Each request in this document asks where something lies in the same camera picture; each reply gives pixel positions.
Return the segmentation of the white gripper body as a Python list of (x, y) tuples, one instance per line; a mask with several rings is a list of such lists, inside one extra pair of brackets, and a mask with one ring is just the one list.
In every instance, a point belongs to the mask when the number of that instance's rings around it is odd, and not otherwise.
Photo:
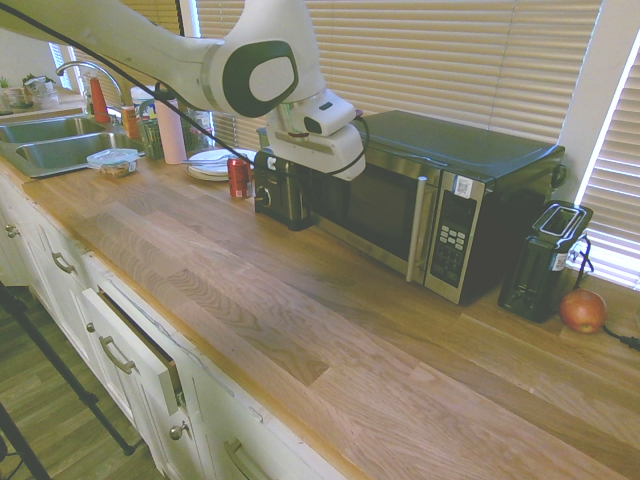
[(349, 124), (337, 133), (324, 137), (310, 134), (293, 138), (279, 128), (275, 118), (268, 118), (266, 131), (273, 153), (295, 164), (322, 173), (332, 172), (339, 179), (351, 181), (366, 167), (363, 143), (358, 129)]

